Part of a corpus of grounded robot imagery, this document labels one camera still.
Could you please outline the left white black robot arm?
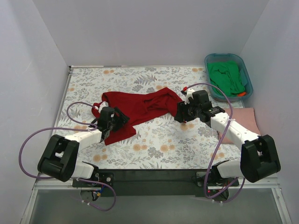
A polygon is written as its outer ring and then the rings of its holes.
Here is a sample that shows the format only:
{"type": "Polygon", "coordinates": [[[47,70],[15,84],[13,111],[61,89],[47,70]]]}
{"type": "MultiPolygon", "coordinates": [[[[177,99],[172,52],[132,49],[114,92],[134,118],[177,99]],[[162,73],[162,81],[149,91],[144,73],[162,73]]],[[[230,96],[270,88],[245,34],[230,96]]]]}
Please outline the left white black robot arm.
{"type": "Polygon", "coordinates": [[[103,107],[84,132],[72,135],[53,135],[42,154],[37,169],[40,173],[66,182],[81,178],[90,187],[99,183],[97,166],[78,160],[78,152],[101,143],[129,122],[129,117],[115,107],[103,107]]]}

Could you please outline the red t shirt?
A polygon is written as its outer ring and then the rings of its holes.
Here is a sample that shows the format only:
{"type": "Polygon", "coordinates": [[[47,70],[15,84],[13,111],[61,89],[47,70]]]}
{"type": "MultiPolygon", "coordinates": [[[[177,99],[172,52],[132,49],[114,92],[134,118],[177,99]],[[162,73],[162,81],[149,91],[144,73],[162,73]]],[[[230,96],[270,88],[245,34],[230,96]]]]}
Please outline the red t shirt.
{"type": "Polygon", "coordinates": [[[101,102],[93,103],[92,114],[98,118],[100,107],[104,102],[110,107],[117,107],[129,117],[128,123],[120,130],[112,131],[105,139],[105,145],[125,140],[136,134],[134,126],[170,113],[173,117],[177,114],[177,103],[182,99],[172,90],[165,87],[153,93],[132,94],[118,91],[105,92],[101,102]]]}

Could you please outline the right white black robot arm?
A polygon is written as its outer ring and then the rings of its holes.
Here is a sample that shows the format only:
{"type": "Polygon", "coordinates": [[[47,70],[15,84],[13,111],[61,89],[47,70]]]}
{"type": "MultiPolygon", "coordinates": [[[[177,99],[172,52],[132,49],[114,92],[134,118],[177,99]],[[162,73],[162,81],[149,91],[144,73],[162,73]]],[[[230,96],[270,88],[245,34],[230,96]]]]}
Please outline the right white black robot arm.
{"type": "Polygon", "coordinates": [[[216,185],[222,185],[229,178],[243,177],[255,183],[281,170],[274,139],[261,136],[233,120],[224,109],[213,106],[205,90],[192,88],[182,90],[185,100],[177,104],[175,120],[186,123],[200,119],[210,128],[228,137],[241,151],[238,161],[223,161],[208,165],[205,178],[211,177],[216,185]]]}

